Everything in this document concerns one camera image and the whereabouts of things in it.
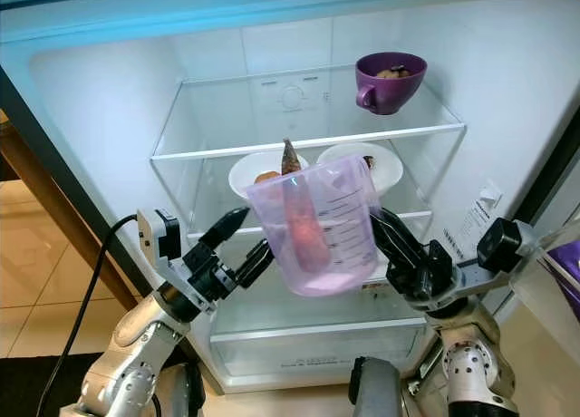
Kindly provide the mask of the purple mug bowl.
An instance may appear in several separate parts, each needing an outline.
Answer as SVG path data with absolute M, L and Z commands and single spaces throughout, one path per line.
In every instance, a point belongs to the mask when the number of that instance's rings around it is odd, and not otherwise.
M 376 115 L 397 113 L 419 90 L 427 62 L 414 53 L 368 53 L 355 64 L 355 103 Z M 403 77 L 378 77 L 378 73 L 406 70 Z

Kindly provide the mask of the white printed fridge sticker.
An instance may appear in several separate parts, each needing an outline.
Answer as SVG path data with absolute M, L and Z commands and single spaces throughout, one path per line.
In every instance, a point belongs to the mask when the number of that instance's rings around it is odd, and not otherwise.
M 504 193 L 496 182 L 486 179 L 471 198 L 471 202 L 453 214 L 453 219 L 444 228 L 444 235 L 456 259 L 476 258 L 477 243 L 497 217 L 496 209 L 502 198 Z

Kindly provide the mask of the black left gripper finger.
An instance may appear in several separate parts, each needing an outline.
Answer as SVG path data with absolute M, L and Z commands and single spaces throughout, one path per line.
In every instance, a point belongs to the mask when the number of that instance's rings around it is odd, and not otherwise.
M 249 288 L 266 268 L 273 263 L 275 257 L 266 239 L 261 239 L 245 256 L 245 261 L 235 269 L 235 281 L 239 287 Z
M 207 248 L 217 248 L 225 240 L 229 240 L 240 230 L 247 218 L 249 207 L 239 207 L 232 209 L 223 215 L 206 232 L 198 238 L 198 245 Z

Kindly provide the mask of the white thermostat dial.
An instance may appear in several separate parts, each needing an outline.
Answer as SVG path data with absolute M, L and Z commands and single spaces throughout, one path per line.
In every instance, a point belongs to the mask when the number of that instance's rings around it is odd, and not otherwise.
M 307 101 L 307 95 L 303 87 L 289 84 L 283 87 L 277 100 L 281 103 L 283 111 L 301 111 Z

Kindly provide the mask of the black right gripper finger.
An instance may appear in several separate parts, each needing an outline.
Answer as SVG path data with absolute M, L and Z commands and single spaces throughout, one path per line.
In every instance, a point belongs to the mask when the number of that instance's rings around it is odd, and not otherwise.
M 406 283 L 418 267 L 418 240 L 406 223 L 389 209 L 373 208 L 370 218 L 374 243 L 389 260 L 386 272 L 389 283 L 398 283 L 399 279 Z

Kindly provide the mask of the white ceramic bowl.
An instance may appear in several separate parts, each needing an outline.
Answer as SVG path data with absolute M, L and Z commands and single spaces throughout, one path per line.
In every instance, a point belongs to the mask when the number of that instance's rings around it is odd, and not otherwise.
M 348 155 L 362 157 L 369 161 L 369 171 L 372 174 L 372 182 L 376 192 L 382 196 L 386 190 L 393 188 L 401 181 L 403 174 L 402 161 L 393 151 L 384 145 L 369 142 L 353 142 L 332 145 L 332 147 L 320 153 L 315 163 L 323 164 L 327 161 L 337 160 Z
M 254 185 L 254 178 L 257 174 L 266 171 L 278 171 L 283 173 L 282 151 L 266 151 L 258 153 L 249 153 L 243 159 L 237 160 L 228 173 L 229 187 L 235 192 L 236 196 L 245 200 L 247 198 L 247 189 Z

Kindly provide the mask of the silver right robot leg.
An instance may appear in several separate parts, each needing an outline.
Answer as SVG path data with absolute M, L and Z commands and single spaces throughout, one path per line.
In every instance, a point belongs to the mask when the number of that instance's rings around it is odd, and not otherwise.
M 348 397 L 353 417 L 405 417 L 401 373 L 374 356 L 353 360 Z

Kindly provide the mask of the brown food pieces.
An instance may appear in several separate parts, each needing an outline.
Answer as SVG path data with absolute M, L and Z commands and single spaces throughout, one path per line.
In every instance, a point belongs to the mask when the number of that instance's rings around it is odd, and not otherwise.
M 381 72 L 376 73 L 374 77 L 382 78 L 383 80 L 400 80 L 401 78 L 410 77 L 411 72 L 405 65 L 394 65 L 388 69 L 382 69 Z

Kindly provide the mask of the clear crisper drawer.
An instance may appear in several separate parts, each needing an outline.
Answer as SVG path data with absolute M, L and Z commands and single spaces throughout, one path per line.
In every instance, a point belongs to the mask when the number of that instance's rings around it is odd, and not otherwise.
M 210 360 L 230 393 L 343 383 L 359 356 L 406 370 L 427 345 L 422 314 L 384 287 L 324 298 L 248 290 L 212 318 Z

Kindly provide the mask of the orange carrot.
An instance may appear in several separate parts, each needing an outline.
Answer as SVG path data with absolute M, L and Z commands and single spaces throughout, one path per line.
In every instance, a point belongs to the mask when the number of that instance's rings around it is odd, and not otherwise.
M 283 139 L 281 173 L 279 181 L 283 210 L 285 211 L 286 238 L 279 252 L 282 267 L 297 269 L 303 275 L 319 275 L 330 265 L 330 248 L 323 238 L 323 228 L 316 219 L 314 198 L 306 177 L 301 174 L 303 167 L 295 152 L 294 144 Z

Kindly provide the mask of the glass fridge shelf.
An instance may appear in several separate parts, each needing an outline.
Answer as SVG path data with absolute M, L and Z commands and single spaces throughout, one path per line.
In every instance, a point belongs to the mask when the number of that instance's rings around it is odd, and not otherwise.
M 279 93 L 303 87 L 301 111 L 283 111 Z M 393 115 L 357 106 L 350 64 L 249 74 L 225 80 L 186 80 L 175 95 L 152 160 L 203 160 L 280 151 L 283 139 L 299 149 L 340 143 L 414 138 L 464 130 L 464 121 L 427 86 Z
M 229 187 L 228 173 L 236 164 L 237 160 L 247 155 L 220 157 L 220 159 L 204 160 L 200 164 L 198 174 L 198 188 L 194 193 L 186 194 L 185 198 L 191 200 L 191 210 L 183 211 L 188 219 L 190 235 L 192 238 L 203 234 L 230 209 L 245 206 L 247 201 L 236 196 Z M 421 192 L 411 174 L 403 169 L 401 181 L 393 188 L 386 190 L 380 196 L 381 204 L 393 210 L 399 217 L 406 219 L 411 229 L 422 232 L 426 230 L 432 217 L 430 206 L 424 202 Z

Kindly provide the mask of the pink translucent measuring cup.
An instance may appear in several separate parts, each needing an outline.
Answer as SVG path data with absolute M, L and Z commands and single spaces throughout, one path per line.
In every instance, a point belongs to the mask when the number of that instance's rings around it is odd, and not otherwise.
M 256 214 L 266 242 L 272 248 L 279 275 L 296 296 L 336 296 L 360 287 L 380 266 L 374 244 L 370 210 L 380 206 L 372 174 L 359 156 L 345 156 L 303 169 L 310 186 L 316 219 L 330 248 L 330 265 L 319 275 L 303 275 L 282 267 L 279 252 L 285 245 L 285 211 L 279 181 L 269 179 L 246 189 L 246 201 Z

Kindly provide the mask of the silver fridge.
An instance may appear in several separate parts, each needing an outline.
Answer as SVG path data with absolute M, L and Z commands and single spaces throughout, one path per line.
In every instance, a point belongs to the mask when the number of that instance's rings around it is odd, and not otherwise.
M 152 160 L 186 80 L 355 70 L 401 52 L 427 62 L 419 90 L 457 118 L 580 112 L 580 0 L 0 0 L 0 24 L 3 107 L 87 225 L 166 209 L 187 246 L 199 235 L 185 196 L 208 159 Z M 402 161 L 432 211 L 426 230 L 450 156 L 439 144 L 464 131 L 359 141 Z

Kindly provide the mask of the purple chocolate bar pack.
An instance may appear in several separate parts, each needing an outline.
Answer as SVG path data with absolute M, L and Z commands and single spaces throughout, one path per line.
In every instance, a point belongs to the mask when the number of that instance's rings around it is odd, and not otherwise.
M 577 322 L 580 322 L 580 240 L 550 248 L 548 258 L 554 260 L 556 284 Z

